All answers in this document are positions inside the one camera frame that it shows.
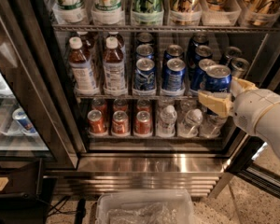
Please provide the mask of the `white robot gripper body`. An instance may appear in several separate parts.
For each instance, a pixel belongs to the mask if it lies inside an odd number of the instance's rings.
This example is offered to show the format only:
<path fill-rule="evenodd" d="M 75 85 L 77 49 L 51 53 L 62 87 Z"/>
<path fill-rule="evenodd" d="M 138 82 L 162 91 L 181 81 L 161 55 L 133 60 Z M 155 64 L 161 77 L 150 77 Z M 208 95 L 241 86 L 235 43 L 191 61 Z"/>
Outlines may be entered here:
<path fill-rule="evenodd" d="M 237 127 L 252 136 L 280 136 L 280 95 L 266 89 L 245 91 L 233 103 Z"/>

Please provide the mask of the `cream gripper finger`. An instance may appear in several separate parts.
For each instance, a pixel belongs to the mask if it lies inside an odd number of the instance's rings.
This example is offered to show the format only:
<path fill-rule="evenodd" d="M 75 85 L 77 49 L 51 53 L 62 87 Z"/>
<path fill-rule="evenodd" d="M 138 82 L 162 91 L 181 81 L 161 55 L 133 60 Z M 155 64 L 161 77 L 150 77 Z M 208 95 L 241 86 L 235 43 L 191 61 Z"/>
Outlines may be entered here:
<path fill-rule="evenodd" d="M 199 102 L 222 118 L 232 115 L 233 102 L 227 92 L 198 91 Z"/>
<path fill-rule="evenodd" d="M 231 94 L 237 97 L 245 91 L 256 90 L 257 87 L 253 82 L 238 77 L 233 77 L 231 80 Z"/>

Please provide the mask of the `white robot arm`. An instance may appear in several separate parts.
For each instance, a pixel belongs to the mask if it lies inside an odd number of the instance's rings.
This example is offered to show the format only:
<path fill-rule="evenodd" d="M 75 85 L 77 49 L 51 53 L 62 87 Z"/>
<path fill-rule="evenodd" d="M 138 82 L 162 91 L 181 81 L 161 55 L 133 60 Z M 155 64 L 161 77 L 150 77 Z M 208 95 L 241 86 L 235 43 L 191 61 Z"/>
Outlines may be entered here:
<path fill-rule="evenodd" d="M 199 102 L 222 118 L 271 146 L 280 160 L 280 95 L 233 77 L 231 92 L 198 91 Z"/>

